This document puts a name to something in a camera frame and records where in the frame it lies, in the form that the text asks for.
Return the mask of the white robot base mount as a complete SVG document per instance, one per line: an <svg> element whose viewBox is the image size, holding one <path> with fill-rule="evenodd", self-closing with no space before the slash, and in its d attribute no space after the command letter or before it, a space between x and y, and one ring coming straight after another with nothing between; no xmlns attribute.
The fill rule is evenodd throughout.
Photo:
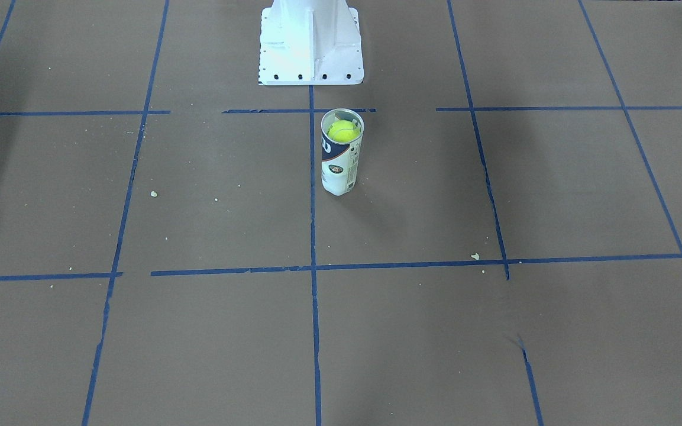
<svg viewBox="0 0 682 426"><path fill-rule="evenodd" d="M346 1L274 1L260 14L262 86L359 85L360 16Z"/></svg>

